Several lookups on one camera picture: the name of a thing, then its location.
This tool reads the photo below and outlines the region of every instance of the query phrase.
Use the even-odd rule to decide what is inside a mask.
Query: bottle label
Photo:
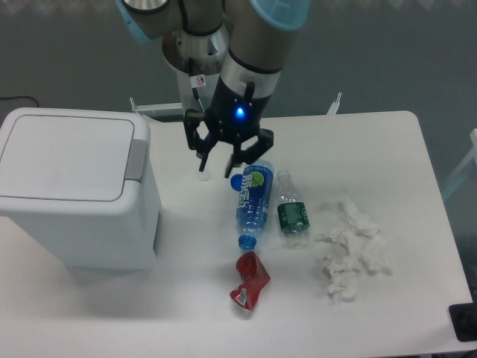
[[[241,190],[238,194],[237,209],[247,209],[250,200],[262,199],[262,211],[268,212],[270,202],[271,184],[274,173],[264,166],[248,166],[244,169],[241,179]]]
[[[278,218],[283,233],[300,232],[310,227],[305,204],[302,202],[280,204]]]

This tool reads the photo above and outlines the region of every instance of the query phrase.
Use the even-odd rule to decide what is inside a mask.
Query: green bottle label
[[[280,204],[278,218],[283,233],[299,232],[310,227],[305,204],[302,202]]]

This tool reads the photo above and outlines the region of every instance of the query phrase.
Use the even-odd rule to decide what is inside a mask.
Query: blue bottle cap
[[[244,250],[253,250],[256,245],[256,239],[250,235],[241,235],[238,238],[238,246]]]
[[[241,189],[241,177],[243,177],[242,174],[235,174],[230,178],[230,186],[237,192]]]

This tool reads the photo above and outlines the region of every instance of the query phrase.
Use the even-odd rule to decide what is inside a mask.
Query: plastic bottle
[[[278,219],[282,243],[287,248],[304,248],[309,243],[308,214],[291,182],[288,170],[277,172]]]
[[[245,167],[238,194],[238,246],[253,250],[267,222],[274,166],[259,159]]]

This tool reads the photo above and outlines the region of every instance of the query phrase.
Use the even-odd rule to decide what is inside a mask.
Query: crumpled tissue
[[[386,241],[379,233],[378,224],[368,214],[361,213],[348,196],[342,196],[340,205],[349,228],[333,229],[318,238],[346,251],[345,255],[329,255],[323,259],[330,276],[328,293],[335,303],[355,299],[358,288],[356,273],[363,268],[368,274],[391,274]]]

